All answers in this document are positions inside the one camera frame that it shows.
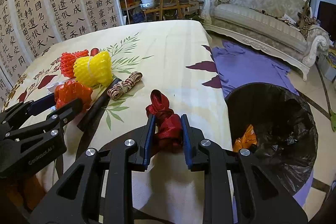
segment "blue gripper pad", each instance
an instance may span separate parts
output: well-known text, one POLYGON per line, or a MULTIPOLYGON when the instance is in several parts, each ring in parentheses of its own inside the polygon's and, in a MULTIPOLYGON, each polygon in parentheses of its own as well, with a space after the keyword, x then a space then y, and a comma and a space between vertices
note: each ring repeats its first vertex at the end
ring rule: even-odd
POLYGON ((143 150, 144 150, 143 165, 146 168, 146 170, 147 170, 147 167, 148 167, 149 163, 151 162, 152 140, 153 140, 153 135, 155 134, 155 129, 156 129, 155 116, 151 115, 148 134, 147 134, 145 146, 143 148, 143 150))
POLYGON ((181 124, 182 124, 182 129, 183 129, 184 158, 185 158, 185 163, 188 166, 188 169, 190 170, 193 165, 193 161, 192 161, 192 147, 191 147, 191 143, 189 139, 190 125, 189 125, 186 114, 183 114, 181 116, 181 124))

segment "sofa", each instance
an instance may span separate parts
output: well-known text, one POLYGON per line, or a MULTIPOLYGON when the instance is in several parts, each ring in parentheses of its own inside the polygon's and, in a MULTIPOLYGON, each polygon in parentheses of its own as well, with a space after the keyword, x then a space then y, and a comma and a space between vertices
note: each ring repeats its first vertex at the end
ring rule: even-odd
POLYGON ((318 49, 329 48, 329 35, 318 25, 310 25, 305 39, 298 29, 276 19, 284 14, 299 21, 306 0, 198 0, 203 2, 203 27, 281 58, 297 67, 307 80, 318 49))

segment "trash can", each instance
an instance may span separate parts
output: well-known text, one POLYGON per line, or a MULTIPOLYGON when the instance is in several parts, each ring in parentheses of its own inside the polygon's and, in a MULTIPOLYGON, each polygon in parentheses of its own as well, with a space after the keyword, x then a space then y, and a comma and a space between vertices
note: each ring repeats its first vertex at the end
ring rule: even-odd
POLYGON ((266 83, 236 88, 225 101, 232 144, 251 124, 257 138, 254 154, 295 195, 310 178, 317 154, 318 133, 309 104, 266 83))

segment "plant stand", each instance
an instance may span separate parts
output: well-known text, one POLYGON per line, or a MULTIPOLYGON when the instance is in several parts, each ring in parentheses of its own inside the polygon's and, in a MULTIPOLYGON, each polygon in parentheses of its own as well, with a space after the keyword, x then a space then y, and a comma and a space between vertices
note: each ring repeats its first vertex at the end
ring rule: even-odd
POLYGON ((160 7, 146 9, 146 10, 143 10, 143 12, 146 15, 146 14, 149 14, 149 13, 154 13, 154 12, 160 11, 160 19, 159 20, 162 20, 163 10, 177 9, 178 18, 182 19, 183 16, 182 16, 181 8, 190 7, 190 4, 187 3, 187 4, 180 5, 179 0, 175 0, 175 2, 176 2, 176 5, 174 5, 174 6, 163 7, 163 0, 160 0, 160 7))

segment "table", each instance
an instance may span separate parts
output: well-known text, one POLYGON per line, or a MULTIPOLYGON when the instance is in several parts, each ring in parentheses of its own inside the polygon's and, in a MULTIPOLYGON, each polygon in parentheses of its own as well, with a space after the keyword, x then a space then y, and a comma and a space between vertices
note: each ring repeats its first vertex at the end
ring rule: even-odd
MULTIPOLYGON (((129 72, 140 71, 143 78, 126 97, 108 107, 89 147, 99 150, 114 138, 145 125, 150 93, 158 89, 168 97, 175 113, 187 114, 190 125, 200 128, 206 138, 231 149, 227 106, 210 57, 210 39, 202 25, 193 20, 126 25, 73 38, 53 45, 37 58, 20 78, 6 104, 10 107, 19 98, 37 100, 47 95, 49 85, 65 80, 59 70, 63 52, 90 51, 97 47, 110 51, 117 77, 124 80, 129 72), (120 58, 126 58, 125 63, 116 61, 120 58)), ((102 91, 95 89, 92 98, 102 91)), ((24 126, 45 120, 48 113, 50 110, 29 118, 24 126)), ((76 127, 80 118, 66 126, 64 139, 68 150, 63 154, 63 168, 58 168, 54 179, 53 163, 37 174, 45 190, 57 180, 58 173, 61 175, 75 161, 78 145, 85 138, 76 127)), ((203 183, 203 172, 190 172, 183 153, 160 152, 152 158, 145 173, 132 173, 133 206, 172 223, 201 224, 203 183)))

